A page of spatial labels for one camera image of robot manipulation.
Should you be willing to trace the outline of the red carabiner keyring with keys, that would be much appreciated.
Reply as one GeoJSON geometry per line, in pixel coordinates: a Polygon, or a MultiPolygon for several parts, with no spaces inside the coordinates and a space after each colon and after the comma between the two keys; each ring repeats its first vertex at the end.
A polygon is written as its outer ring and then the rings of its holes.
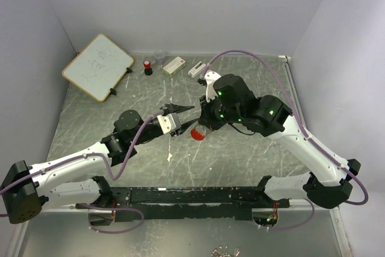
{"type": "Polygon", "coordinates": [[[196,124],[190,131],[191,137],[196,141],[202,141],[207,135],[207,128],[203,125],[196,124]]]}

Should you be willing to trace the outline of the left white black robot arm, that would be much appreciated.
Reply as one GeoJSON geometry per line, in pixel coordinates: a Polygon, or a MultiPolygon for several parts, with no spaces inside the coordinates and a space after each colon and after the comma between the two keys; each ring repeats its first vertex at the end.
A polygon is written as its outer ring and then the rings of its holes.
{"type": "Polygon", "coordinates": [[[190,109],[165,104],[146,120],[137,111],[126,110],[114,122],[112,133],[79,152],[30,166],[25,161],[14,163],[1,184],[4,216],[11,224],[19,224],[47,209],[73,203],[106,208],[111,204],[112,192],[105,178],[95,176],[82,182],[75,179],[98,169],[118,180],[129,158],[136,154],[135,145],[166,134],[182,134],[190,123],[181,123],[178,115],[190,109]]]}

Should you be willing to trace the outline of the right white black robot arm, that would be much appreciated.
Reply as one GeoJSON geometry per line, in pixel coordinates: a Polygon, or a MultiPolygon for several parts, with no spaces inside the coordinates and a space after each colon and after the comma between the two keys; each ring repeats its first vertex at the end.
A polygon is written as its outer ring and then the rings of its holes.
{"type": "Polygon", "coordinates": [[[353,190],[350,181],[361,167],[356,159],[342,158],[328,149],[306,128],[300,128],[283,101],[272,95],[257,98],[240,76],[209,71],[203,80],[206,94],[200,98],[199,125],[204,134],[239,124],[283,146],[309,169],[297,176],[267,177],[255,193],[259,206],[306,198],[333,209],[348,201],[353,190]]]}

